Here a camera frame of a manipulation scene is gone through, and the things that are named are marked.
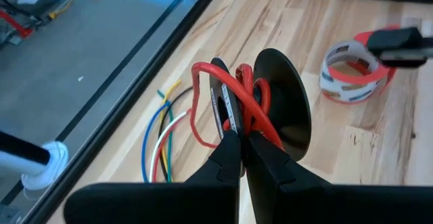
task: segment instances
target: wood grain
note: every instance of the wood grain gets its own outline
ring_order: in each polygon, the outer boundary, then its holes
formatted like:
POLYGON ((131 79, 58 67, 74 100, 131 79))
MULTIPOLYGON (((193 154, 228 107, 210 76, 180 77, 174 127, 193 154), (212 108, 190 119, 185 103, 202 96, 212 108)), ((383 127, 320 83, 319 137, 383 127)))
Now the wood grain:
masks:
MULTIPOLYGON (((140 151, 145 127, 166 91, 177 79, 191 85, 194 62, 222 58, 231 74, 242 63, 253 64, 266 47, 284 52, 298 69, 313 120, 311 146, 300 164, 334 183, 432 185, 433 144, 430 105, 432 63, 420 70, 399 70, 391 85, 369 101, 343 106, 321 96, 320 64, 334 43, 387 24, 418 25, 432 34, 432 6, 380 0, 213 0, 170 59, 91 163, 74 189, 104 181, 141 182, 140 151)), ((197 126, 202 137, 217 143, 208 76, 200 77, 202 93, 197 126)), ((191 94, 175 107, 191 106, 191 94)), ((175 132, 173 170, 187 179, 207 159, 184 120, 175 132)), ((152 131, 148 149, 156 141, 152 131)), ((150 150, 146 153, 150 159, 150 150)), ((253 223, 246 180, 242 179, 240 221, 253 223)), ((62 206, 49 223, 61 223, 62 206)))

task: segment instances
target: white wire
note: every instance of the white wire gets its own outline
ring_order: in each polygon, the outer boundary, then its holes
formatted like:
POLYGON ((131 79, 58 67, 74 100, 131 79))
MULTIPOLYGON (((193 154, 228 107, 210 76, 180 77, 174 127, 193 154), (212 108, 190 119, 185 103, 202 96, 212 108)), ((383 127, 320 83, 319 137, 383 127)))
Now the white wire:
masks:
POLYGON ((155 145, 155 148, 154 148, 154 151, 152 152, 152 161, 151 161, 151 163, 150 163, 150 172, 149 172, 149 175, 150 175, 150 177, 149 177, 149 182, 150 183, 153 183, 154 181, 155 181, 155 179, 152 179, 152 177, 153 177, 153 172, 154 172, 154 169, 155 169, 155 167, 156 167, 156 164, 155 164, 155 158, 156 158, 156 155, 158 154, 158 148, 159 148, 159 146, 160 146, 160 144, 162 143, 162 139, 164 139, 164 136, 170 131, 170 128, 178 121, 178 120, 181 120, 184 116, 186 116, 187 115, 187 113, 188 113, 188 111, 186 111, 186 112, 182 112, 182 113, 180 113, 173 121, 171 121, 168 125, 167 125, 167 127, 164 129, 164 131, 162 132, 162 134, 161 134, 161 136, 158 138, 158 140, 157 140, 157 142, 156 142, 156 145, 155 145))

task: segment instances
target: wire strand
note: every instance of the wire strand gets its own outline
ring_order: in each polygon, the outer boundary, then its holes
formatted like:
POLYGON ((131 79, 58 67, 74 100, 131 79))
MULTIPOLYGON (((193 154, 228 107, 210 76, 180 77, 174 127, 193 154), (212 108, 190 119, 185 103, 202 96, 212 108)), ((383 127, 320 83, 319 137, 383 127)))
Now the wire strand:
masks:
POLYGON ((186 112, 180 113, 180 115, 178 115, 172 122, 170 122, 169 125, 167 125, 167 128, 165 128, 165 130, 162 132, 161 136, 159 136, 159 138, 156 142, 154 151, 152 153, 152 161, 151 161, 152 164, 150 165, 150 173, 152 174, 152 176, 150 177, 150 181, 149 181, 150 183, 153 183, 156 180, 156 165, 158 164, 158 159, 157 159, 158 148, 160 148, 159 150, 162 149, 162 145, 163 145, 162 142, 166 138, 167 133, 170 132, 183 117, 185 117, 187 114, 189 114, 189 112, 190 112, 190 109, 186 112))
MULTIPOLYGON (((157 90, 156 93, 161 97, 161 99, 165 98, 165 94, 163 94, 163 92, 161 92, 160 90, 157 90)), ((170 119, 170 122, 172 122, 173 121, 173 111, 171 109, 166 110, 166 111, 168 111, 168 117, 170 119)), ((170 151, 170 147, 172 146, 172 141, 173 141, 173 132, 170 132, 170 134, 168 135, 168 151, 170 151)), ((169 182, 169 181, 171 181, 171 179, 168 178, 168 172, 171 172, 170 154, 168 154, 168 152, 167 152, 167 165, 168 166, 164 165, 162 155, 159 157, 159 159, 160 159, 161 170, 162 170, 162 174, 164 175, 164 179, 166 182, 169 182)))
MULTIPOLYGON (((181 80, 177 80, 174 84, 172 84, 170 86, 170 88, 168 88, 164 99, 162 100, 162 103, 166 103, 168 97, 170 96, 170 94, 176 89, 177 86, 179 86, 181 84, 181 80)), ((170 179, 170 175, 168 173, 168 162, 167 162, 167 155, 166 155, 166 150, 165 147, 163 146, 162 148, 162 160, 164 161, 164 166, 166 168, 167 171, 167 181, 170 179)))
MULTIPOLYGON (((165 122, 165 119, 167 118, 167 114, 169 114, 169 112, 171 112, 172 110, 171 110, 171 108, 174 106, 174 104, 176 103, 176 102, 178 102, 179 101, 179 99, 181 99, 187 92, 189 92, 189 91, 191 91, 192 90, 192 87, 188 87, 188 88, 186 88, 184 91, 182 91, 180 94, 178 94, 178 96, 176 96, 174 99, 173 99, 173 101, 170 103, 170 105, 167 107, 167 110, 165 110, 165 112, 164 112, 164 116, 162 117, 162 123, 160 124, 160 129, 158 130, 158 137, 160 137, 161 136, 161 134, 162 134, 162 130, 164 130, 164 122, 165 122)), ((168 147, 168 152, 167 152, 167 161, 168 161, 168 165, 170 166, 168 169, 171 171, 171 156, 172 156, 172 148, 173 147, 168 147)), ((174 181, 174 178, 173 178, 173 174, 171 174, 171 172, 170 172, 170 177, 171 177, 171 181, 174 181)))
POLYGON ((143 180, 144 182, 148 182, 149 180, 147 179, 147 174, 146 174, 146 163, 145 163, 145 150, 146 150, 146 145, 147 145, 147 139, 149 137, 149 132, 150 129, 152 128, 152 125, 156 119, 156 117, 159 115, 159 113, 161 113, 161 111, 169 106, 169 103, 165 103, 164 105, 162 105, 161 107, 159 107, 159 109, 155 112, 155 114, 152 116, 152 119, 149 122, 149 125, 147 126, 146 132, 144 134, 144 138, 143 138, 143 145, 141 147, 141 174, 143 175, 143 180))

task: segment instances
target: wire spool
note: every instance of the wire spool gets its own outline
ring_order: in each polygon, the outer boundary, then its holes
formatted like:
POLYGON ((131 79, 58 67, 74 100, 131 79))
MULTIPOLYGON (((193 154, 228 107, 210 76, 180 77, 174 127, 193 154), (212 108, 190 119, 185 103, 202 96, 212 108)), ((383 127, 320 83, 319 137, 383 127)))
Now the wire spool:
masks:
MULTIPOLYGON (((259 78, 267 80, 271 88, 268 117, 286 153, 299 161, 311 139, 311 113, 304 84, 291 61, 276 49, 265 49, 257 56, 254 80, 259 78)), ((254 96, 260 103, 260 90, 256 87, 254 96)))
MULTIPOLYGON (((229 73, 221 59, 214 58, 211 64, 229 73)), ((250 131, 264 133, 273 127, 281 139, 280 148, 300 160, 310 144, 311 115, 304 86, 289 59, 276 49, 265 49, 256 59, 254 76, 249 65, 241 64, 236 79, 270 122, 260 127, 260 119, 253 118, 247 109, 252 102, 242 101, 219 78, 210 76, 212 108, 221 138, 228 129, 242 138, 250 131)))

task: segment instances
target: black spool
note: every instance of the black spool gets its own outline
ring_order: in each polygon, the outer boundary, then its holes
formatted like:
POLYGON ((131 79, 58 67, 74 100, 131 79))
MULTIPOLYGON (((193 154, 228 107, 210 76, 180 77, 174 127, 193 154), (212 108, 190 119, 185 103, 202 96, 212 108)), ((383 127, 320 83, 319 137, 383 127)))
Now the black spool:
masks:
MULTIPOLYGON (((254 81, 264 78, 271 88, 268 117, 292 159, 304 157, 311 139, 311 113, 304 85, 291 61, 276 49, 264 49, 254 63, 254 81)), ((260 89, 254 88, 260 103, 260 89)))
MULTIPOLYGON (((220 58, 210 62, 229 73, 220 58)), ((259 53, 254 63, 254 81, 264 78, 271 88, 271 107, 268 117, 282 140, 284 150, 293 160, 304 157, 311 138, 311 113, 304 85, 290 60, 276 49, 265 49, 259 53)), ((220 136, 223 123, 232 116, 231 128, 235 125, 238 135, 242 133, 242 114, 236 95, 217 78, 210 76, 210 94, 215 123, 220 136), (227 101, 231 112, 227 111, 227 101)), ((254 88, 254 98, 260 104, 261 92, 254 88)))

